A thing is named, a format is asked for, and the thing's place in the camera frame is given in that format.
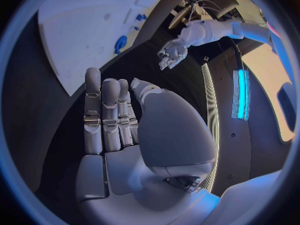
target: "beige wall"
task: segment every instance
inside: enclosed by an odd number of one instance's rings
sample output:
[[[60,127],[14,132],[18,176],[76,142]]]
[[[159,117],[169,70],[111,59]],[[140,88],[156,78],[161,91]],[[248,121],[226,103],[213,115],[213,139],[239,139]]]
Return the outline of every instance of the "beige wall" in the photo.
[[[277,93],[284,83],[290,83],[291,81],[279,57],[272,52],[269,45],[263,44],[242,56],[242,60],[264,88],[273,106],[282,140],[289,141],[295,134],[290,131],[287,125],[285,116],[277,99]]]

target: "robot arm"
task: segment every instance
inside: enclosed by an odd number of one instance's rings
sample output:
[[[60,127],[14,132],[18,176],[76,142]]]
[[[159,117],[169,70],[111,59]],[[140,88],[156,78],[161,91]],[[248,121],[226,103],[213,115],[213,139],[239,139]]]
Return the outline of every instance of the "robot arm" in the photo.
[[[273,47],[268,28],[257,24],[242,23],[235,19],[227,21],[195,20],[188,22],[186,26],[181,30],[177,39],[167,42],[158,52],[161,70],[166,67],[172,69],[185,59],[188,54],[187,48],[190,46],[215,42],[226,36],[232,39],[246,37]]]

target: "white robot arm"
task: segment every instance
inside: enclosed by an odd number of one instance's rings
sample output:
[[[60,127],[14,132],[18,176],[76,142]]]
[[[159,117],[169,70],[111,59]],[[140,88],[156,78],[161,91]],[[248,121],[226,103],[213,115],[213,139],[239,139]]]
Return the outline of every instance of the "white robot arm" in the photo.
[[[159,66],[161,70],[166,67],[172,69],[185,59],[188,54],[187,48],[190,46],[211,43],[226,36],[232,39],[246,37],[261,43],[267,43],[273,47],[270,42],[268,28],[257,24],[242,23],[242,21],[236,19],[227,21],[195,20],[188,22],[186,26],[181,30],[177,39],[168,41],[157,53],[160,58]]]

